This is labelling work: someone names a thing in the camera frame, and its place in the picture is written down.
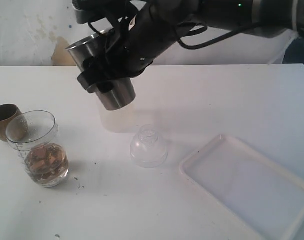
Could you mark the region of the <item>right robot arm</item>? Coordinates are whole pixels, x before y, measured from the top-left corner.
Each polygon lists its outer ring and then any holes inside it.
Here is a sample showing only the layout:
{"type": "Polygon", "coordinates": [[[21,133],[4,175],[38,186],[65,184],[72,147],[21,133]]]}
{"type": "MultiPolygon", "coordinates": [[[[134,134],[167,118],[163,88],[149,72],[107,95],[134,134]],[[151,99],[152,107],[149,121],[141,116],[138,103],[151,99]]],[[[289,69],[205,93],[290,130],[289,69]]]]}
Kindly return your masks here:
{"type": "Polygon", "coordinates": [[[102,47],[84,60],[78,76],[92,93],[97,84],[134,78],[173,44],[199,50],[238,34],[272,38],[284,30],[304,39],[304,0],[75,0],[77,22],[106,19],[102,47]]]}

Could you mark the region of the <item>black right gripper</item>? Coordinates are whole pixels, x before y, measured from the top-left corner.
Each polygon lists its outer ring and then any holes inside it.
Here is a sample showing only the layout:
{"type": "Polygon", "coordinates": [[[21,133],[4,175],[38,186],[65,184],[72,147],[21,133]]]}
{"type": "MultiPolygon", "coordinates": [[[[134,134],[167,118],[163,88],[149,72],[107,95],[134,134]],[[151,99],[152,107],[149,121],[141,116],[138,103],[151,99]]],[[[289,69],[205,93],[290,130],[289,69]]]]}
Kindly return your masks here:
{"type": "Polygon", "coordinates": [[[105,56],[83,60],[77,81],[89,94],[115,89],[113,80],[140,75],[175,41],[173,27],[182,22],[180,4],[146,4],[138,10],[123,4],[121,14],[103,9],[114,28],[106,40],[105,56]]]}

